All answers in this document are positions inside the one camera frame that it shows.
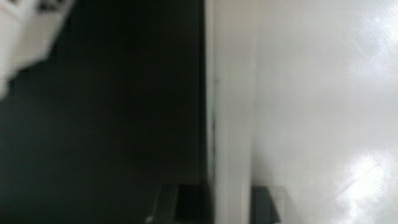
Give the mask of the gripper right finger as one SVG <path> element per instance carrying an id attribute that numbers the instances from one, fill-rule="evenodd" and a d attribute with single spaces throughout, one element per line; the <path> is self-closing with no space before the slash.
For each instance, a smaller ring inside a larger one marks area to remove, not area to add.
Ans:
<path id="1" fill-rule="evenodd" d="M 286 193 L 281 187 L 254 186 L 251 224 L 286 224 Z"/>

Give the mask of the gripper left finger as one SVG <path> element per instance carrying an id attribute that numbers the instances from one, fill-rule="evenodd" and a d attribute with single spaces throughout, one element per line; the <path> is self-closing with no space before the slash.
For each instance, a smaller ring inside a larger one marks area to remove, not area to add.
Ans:
<path id="1" fill-rule="evenodd" d="M 205 182 L 164 184 L 144 224 L 214 224 L 214 201 Z"/>

